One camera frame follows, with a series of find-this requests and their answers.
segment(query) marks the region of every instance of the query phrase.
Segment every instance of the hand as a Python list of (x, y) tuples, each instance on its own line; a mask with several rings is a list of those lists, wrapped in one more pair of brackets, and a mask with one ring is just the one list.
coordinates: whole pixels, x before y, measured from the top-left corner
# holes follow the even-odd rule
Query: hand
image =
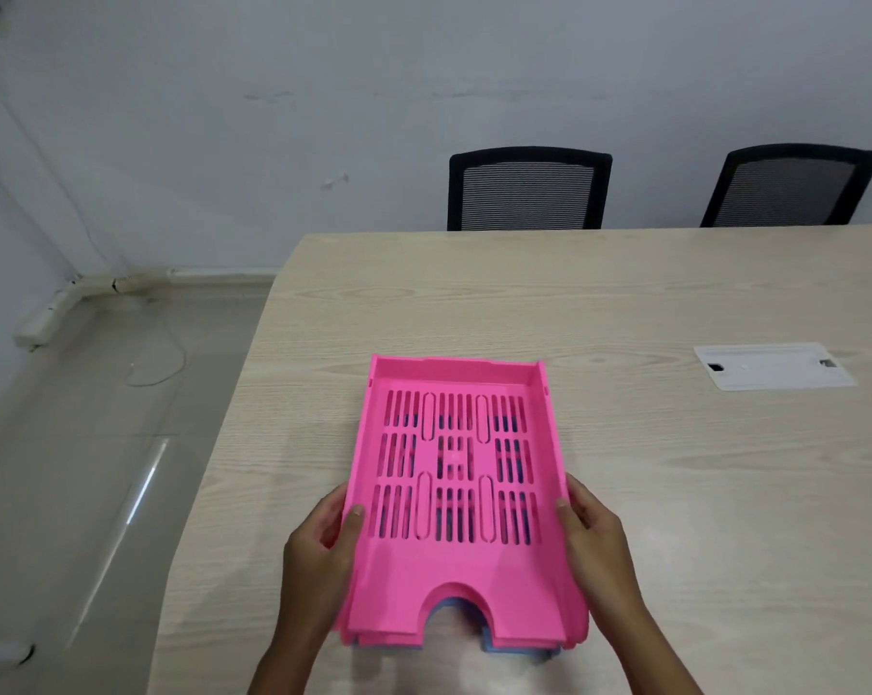
[(565, 531), (568, 565), (593, 620), (609, 639), (615, 628), (648, 610), (619, 518), (570, 474), (567, 490), (570, 503), (558, 500), (556, 510)]
[(336, 621), (364, 522), (364, 507), (355, 505), (342, 523), (345, 500), (344, 483), (317, 503), (285, 545), (276, 640), (319, 648)]

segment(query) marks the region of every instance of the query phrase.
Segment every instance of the light wood tabletop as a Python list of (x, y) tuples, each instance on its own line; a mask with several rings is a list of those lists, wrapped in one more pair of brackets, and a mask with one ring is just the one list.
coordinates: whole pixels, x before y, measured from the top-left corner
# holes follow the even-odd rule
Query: light wood tabletop
[[(721, 392), (693, 347), (821, 342), (857, 387)], [(706, 692), (872, 693), (872, 226), (305, 237), (175, 554), (151, 692), (244, 692), (281, 550), (348, 477), (372, 354), (543, 360), (566, 466), (623, 519)], [(318, 693), (627, 693), (593, 628), (546, 663), (452, 610)]]

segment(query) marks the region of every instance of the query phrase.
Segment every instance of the pink plastic tray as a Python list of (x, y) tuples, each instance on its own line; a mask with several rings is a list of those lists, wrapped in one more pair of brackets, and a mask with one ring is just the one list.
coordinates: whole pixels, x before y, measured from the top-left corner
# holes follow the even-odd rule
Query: pink plastic tray
[(460, 598), (495, 649), (581, 643), (587, 607), (554, 515), (566, 496), (541, 362), (372, 357), (346, 498), (366, 516), (343, 642), (421, 646), (430, 612)]

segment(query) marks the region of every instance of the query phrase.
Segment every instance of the gray floor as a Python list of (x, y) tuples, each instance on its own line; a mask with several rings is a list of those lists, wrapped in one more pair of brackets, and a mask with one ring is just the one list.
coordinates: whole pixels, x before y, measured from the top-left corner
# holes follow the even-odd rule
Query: gray floor
[[(37, 651), (0, 669), (0, 694), (145, 692), (169, 566), (267, 294), (107, 302), (2, 431), (0, 639)], [(159, 385), (127, 384), (183, 358)]]

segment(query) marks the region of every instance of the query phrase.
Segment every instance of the wooden table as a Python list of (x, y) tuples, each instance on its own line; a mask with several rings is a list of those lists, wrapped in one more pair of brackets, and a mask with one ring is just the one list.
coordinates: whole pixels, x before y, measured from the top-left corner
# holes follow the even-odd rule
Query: wooden table
[[(723, 393), (695, 345), (822, 342), (859, 386)], [(175, 554), (151, 692), (242, 692), (281, 549), (348, 476), (372, 353), (543, 359), (569, 470), (624, 521), (707, 692), (872, 693), (872, 226), (314, 235), (278, 277)], [(310, 690), (627, 692), (592, 630), (543, 665), (453, 611), (337, 636)]]

